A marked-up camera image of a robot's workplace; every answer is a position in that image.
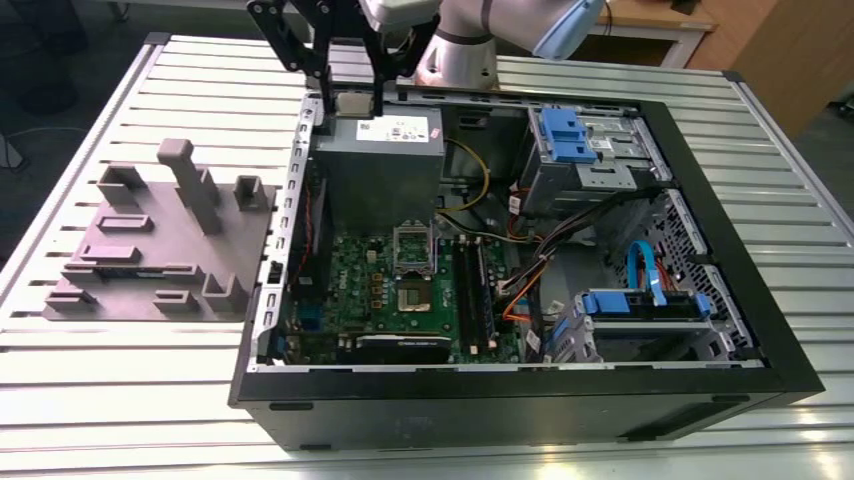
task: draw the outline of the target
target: gray plastic base plate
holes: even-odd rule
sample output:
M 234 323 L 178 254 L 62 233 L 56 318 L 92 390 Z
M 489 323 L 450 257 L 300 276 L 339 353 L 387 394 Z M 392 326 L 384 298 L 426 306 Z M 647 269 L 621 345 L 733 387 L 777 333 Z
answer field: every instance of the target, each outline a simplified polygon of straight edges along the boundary
M 243 292 L 236 295 L 246 304 L 255 286 L 255 276 L 264 248 L 264 238 L 271 218 L 275 187 L 264 186 L 267 208 L 238 209 L 232 185 L 216 185 L 220 204 L 216 214 L 223 223 L 222 233 L 206 236 L 175 191 L 175 183 L 150 182 L 147 188 L 135 189 L 134 197 L 139 208 L 120 206 L 119 211 L 103 202 L 95 220 L 86 231 L 86 237 L 71 259 L 71 265 L 86 262 L 90 252 L 122 252 L 126 247 L 139 250 L 139 258 L 124 262 L 96 261 L 99 275 L 74 275 L 60 279 L 52 297 L 60 298 L 67 292 L 84 290 L 86 297 L 95 301 L 83 308 L 66 307 L 62 311 L 51 306 L 43 315 L 48 320 L 71 321 L 170 321 L 170 322 L 240 322 L 244 320 L 246 306 L 235 311 L 214 311 L 202 295 L 204 274 L 212 274 L 223 289 L 228 287 L 232 274 Z M 115 215 L 147 215 L 146 227 L 138 229 L 103 228 L 115 225 Z M 202 275 L 186 275 L 180 280 L 167 279 L 159 273 L 167 265 L 198 266 Z M 180 304 L 180 293 L 188 291 L 192 298 Z

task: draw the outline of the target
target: yellow wire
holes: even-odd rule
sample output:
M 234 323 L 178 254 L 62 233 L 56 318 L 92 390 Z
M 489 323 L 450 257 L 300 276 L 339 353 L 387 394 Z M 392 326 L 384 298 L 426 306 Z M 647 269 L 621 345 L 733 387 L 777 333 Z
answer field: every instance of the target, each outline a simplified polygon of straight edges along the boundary
M 457 145 L 463 150 L 466 150 L 466 153 L 469 153 L 469 155 L 471 155 L 471 157 L 481 164 L 481 170 L 483 170 L 483 189 L 481 190 L 481 194 L 475 197 L 475 199 L 471 202 L 466 203 L 465 205 L 459 205 L 457 207 L 449 207 L 449 208 L 441 208 L 439 209 L 439 212 L 450 213 L 450 212 L 459 212 L 461 210 L 466 210 L 474 204 L 477 204 L 481 201 L 481 199 L 483 199 L 483 197 L 486 197 L 486 192 L 490 190 L 490 169 L 486 166 L 486 162 L 483 161 L 483 158 L 481 158 L 481 155 L 478 155 L 475 153 L 475 151 L 469 147 L 469 145 L 466 145 L 459 140 L 455 140 L 453 138 L 446 138 L 445 140 L 447 142 L 451 142 L 454 145 Z

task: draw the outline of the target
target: black cable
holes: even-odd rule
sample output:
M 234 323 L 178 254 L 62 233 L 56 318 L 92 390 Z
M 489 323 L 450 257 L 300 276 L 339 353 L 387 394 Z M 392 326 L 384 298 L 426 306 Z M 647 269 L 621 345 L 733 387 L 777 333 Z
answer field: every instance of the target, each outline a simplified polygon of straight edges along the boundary
M 609 3 L 609 0 L 605 0 L 605 9 L 609 12 L 609 19 L 605 22 L 605 36 L 610 37 L 611 29 L 614 28 L 614 12 L 611 11 L 611 4 Z
M 615 193 L 603 201 L 563 220 L 538 245 L 531 264 L 507 279 L 505 288 L 513 287 L 523 278 L 534 275 L 549 262 L 558 249 L 558 245 L 571 238 L 577 232 L 591 226 L 614 207 L 630 200 L 653 198 L 661 191 L 662 187 L 649 187 L 635 190 L 634 192 Z

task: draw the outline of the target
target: green circuit board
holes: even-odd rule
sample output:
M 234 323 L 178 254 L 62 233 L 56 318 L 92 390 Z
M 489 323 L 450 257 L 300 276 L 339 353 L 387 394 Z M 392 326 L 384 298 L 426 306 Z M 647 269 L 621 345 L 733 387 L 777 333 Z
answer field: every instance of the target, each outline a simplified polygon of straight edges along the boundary
M 407 260 L 418 247 L 404 247 Z M 478 354 L 461 348 L 453 241 L 435 245 L 437 270 L 429 278 L 392 273 L 392 236 L 339 235 L 332 248 L 328 295 L 322 306 L 319 335 L 302 338 L 302 356 L 311 364 L 336 364 L 342 335 L 416 333 L 453 340 L 453 363 L 515 363 L 519 361 L 518 327 L 495 337 L 497 346 Z M 507 275 L 501 242 L 483 242 L 490 281 Z

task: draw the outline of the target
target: motherboard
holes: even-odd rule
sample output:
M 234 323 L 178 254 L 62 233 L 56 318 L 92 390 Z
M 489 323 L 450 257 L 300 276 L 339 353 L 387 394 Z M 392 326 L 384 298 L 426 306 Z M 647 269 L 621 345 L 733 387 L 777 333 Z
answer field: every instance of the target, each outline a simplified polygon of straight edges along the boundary
M 412 231 L 395 233 L 335 237 L 326 300 L 295 310 L 299 363 L 355 362 L 347 357 L 366 341 L 423 343 L 445 350 L 443 363 L 519 362 L 518 325 L 491 311 L 509 270 L 501 242 L 426 237 L 419 246 Z M 400 273 L 402 264 L 420 273 Z M 403 350 L 419 355 L 418 347 Z

